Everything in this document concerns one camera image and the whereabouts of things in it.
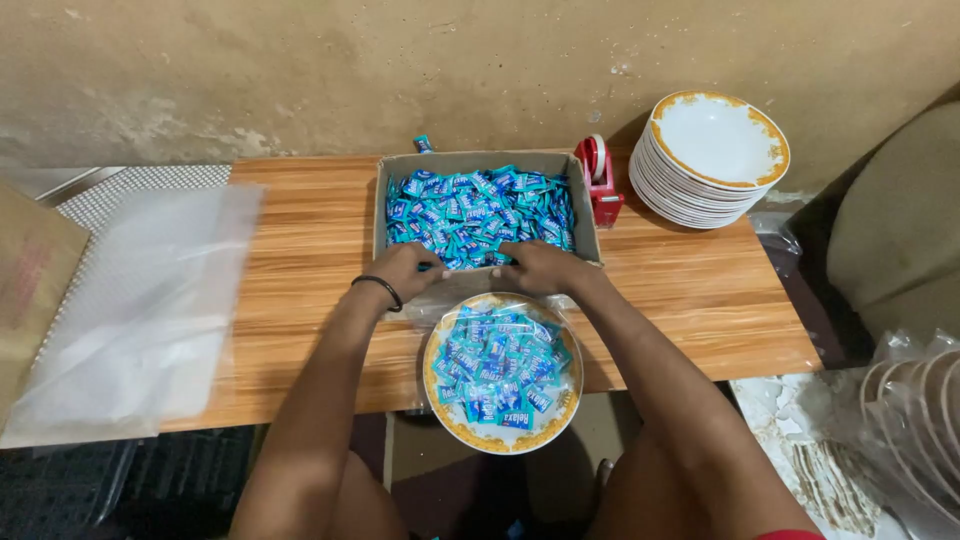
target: candy pile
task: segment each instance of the candy pile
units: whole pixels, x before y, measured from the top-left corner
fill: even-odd
[[[519,309],[463,306],[432,364],[440,403],[461,404],[468,422],[530,430],[553,404],[544,388],[561,385],[572,359],[562,328]]]
[[[421,242],[452,270],[507,264],[500,242],[539,238],[574,251],[566,176],[512,165],[442,176],[414,171],[387,191],[387,246]]]

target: black bracelet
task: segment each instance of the black bracelet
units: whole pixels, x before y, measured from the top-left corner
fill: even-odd
[[[392,312],[394,312],[394,313],[397,313],[398,311],[400,311],[401,309],[403,309],[403,301],[400,300],[400,295],[396,294],[396,291],[394,290],[393,287],[390,286],[389,283],[383,281],[382,279],[378,278],[377,276],[367,276],[367,275],[357,276],[355,280],[353,280],[352,282],[350,282],[350,286],[353,287],[357,282],[362,282],[362,281],[366,281],[366,280],[369,280],[369,281],[371,281],[371,282],[378,282],[378,283],[380,283],[381,285],[383,285],[383,288],[387,289],[387,292],[390,293],[390,296],[393,296],[393,297],[394,297],[394,302],[396,302],[396,306],[394,306],[394,307],[387,307],[387,310],[388,310],[388,311],[392,311]]]

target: red clothing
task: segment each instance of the red clothing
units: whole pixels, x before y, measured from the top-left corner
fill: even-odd
[[[778,530],[758,536],[756,540],[826,540],[823,536],[805,530]]]

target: person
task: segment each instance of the person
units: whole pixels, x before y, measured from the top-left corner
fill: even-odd
[[[730,402],[603,270],[538,240],[505,242],[500,252],[518,264],[494,269],[496,286],[577,303],[644,420],[613,467],[587,538],[822,538]],[[424,263],[430,268],[421,271]],[[409,243],[387,249],[366,275],[406,302],[449,271]],[[387,287],[364,280],[333,310],[264,441],[231,538],[409,538],[390,495],[348,450],[364,356],[394,305]]]

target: red tape dispenser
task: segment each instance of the red tape dispenser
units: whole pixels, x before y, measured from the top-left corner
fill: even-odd
[[[613,190],[610,152],[607,152],[603,137],[591,135],[581,140],[573,155],[584,164],[584,179],[587,180],[596,226],[606,229],[613,227],[623,207],[623,194]]]

